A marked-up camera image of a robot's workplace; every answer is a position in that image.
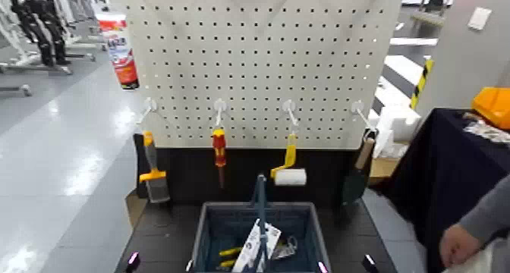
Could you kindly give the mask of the person's bare hand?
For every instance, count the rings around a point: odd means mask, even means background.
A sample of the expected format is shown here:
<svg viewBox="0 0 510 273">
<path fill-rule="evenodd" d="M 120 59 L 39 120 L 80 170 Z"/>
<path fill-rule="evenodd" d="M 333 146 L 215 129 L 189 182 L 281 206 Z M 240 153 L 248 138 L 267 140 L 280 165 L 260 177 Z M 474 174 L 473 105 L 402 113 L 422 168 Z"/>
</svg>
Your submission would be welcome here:
<svg viewBox="0 0 510 273">
<path fill-rule="evenodd" d="M 461 225 L 454 224 L 443 232 L 439 243 L 442 263 L 446 268 L 460 265 L 475 254 L 482 245 Z"/>
</svg>

